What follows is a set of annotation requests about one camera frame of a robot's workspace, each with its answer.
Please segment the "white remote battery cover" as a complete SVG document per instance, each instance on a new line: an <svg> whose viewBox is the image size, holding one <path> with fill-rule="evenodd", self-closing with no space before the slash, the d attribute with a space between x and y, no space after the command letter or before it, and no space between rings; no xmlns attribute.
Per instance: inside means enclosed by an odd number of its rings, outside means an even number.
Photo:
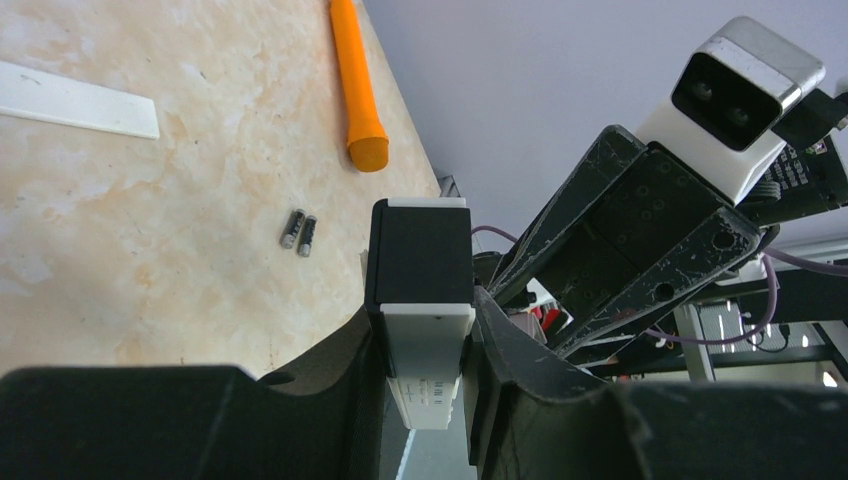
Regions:
<svg viewBox="0 0 848 480"><path fill-rule="evenodd" d="M5 61L1 113L143 139L160 137L155 104L149 98Z"/></svg>

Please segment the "white remote control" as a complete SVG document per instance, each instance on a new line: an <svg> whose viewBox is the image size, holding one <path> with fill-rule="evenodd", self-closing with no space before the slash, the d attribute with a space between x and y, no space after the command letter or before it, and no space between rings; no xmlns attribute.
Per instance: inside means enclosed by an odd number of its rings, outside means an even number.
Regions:
<svg viewBox="0 0 848 480"><path fill-rule="evenodd" d="M406 428L448 428L475 321L464 199L387 198L372 209L364 306Z"/></svg>

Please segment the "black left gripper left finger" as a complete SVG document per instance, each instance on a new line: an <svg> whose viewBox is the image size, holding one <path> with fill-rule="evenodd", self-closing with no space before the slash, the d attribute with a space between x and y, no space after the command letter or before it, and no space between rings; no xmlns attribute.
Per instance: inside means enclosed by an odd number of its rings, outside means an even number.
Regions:
<svg viewBox="0 0 848 480"><path fill-rule="evenodd" d="M23 368L5 479L374 479L385 379L368 315L255 379L230 365Z"/></svg>

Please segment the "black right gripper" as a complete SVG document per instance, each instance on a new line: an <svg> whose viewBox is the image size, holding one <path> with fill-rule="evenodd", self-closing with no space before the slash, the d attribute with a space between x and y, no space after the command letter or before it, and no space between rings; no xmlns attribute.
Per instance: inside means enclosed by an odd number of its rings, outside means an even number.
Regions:
<svg viewBox="0 0 848 480"><path fill-rule="evenodd" d="M573 319L549 334L567 358L629 324L656 323L760 239L700 175L610 125L504 254L487 290L505 303L536 278Z"/></svg>

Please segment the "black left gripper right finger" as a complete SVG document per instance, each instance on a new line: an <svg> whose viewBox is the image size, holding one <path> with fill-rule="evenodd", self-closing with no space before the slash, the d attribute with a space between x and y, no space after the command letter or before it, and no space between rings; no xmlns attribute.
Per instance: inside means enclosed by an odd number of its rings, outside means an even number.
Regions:
<svg viewBox="0 0 848 480"><path fill-rule="evenodd" d="M823 386L609 383L519 329L483 288L463 364L481 479L843 479L847 395Z"/></svg>

